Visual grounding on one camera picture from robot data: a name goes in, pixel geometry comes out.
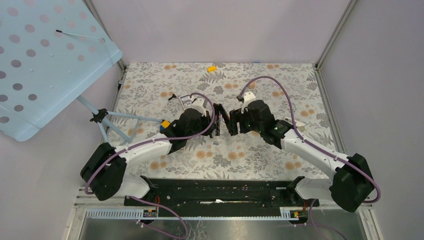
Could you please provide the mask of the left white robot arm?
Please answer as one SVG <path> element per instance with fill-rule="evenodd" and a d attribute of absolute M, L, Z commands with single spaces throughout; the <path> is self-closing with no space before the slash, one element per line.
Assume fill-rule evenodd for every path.
<path fill-rule="evenodd" d="M 191 107 L 151 138 L 132 145 L 112 146 L 104 142 L 97 147 L 80 171 L 85 182 L 85 193 L 95 195 L 99 201 L 112 197 L 136 197 L 144 206 L 152 204 L 155 192 L 141 176 L 134 176 L 131 169 L 136 165 L 177 152 L 187 141 L 199 136 L 211 136 L 216 111 L 208 112 L 204 105 L 212 101 L 197 93 L 190 96 Z"/>

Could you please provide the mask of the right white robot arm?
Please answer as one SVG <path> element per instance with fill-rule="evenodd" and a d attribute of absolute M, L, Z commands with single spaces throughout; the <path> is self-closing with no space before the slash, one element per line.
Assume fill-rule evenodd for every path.
<path fill-rule="evenodd" d="M 292 181 L 287 201 L 293 206 L 305 200 L 318 199 L 335 202 L 347 212 L 355 212 L 376 190 L 368 162 L 356 153 L 349 156 L 333 151 L 304 137 L 287 119 L 276 119 L 269 106 L 246 92 L 241 108 L 230 111 L 226 122 L 230 135 L 256 132 L 269 145 L 295 154 L 321 170 L 327 178 L 311 179 L 304 176 Z"/>

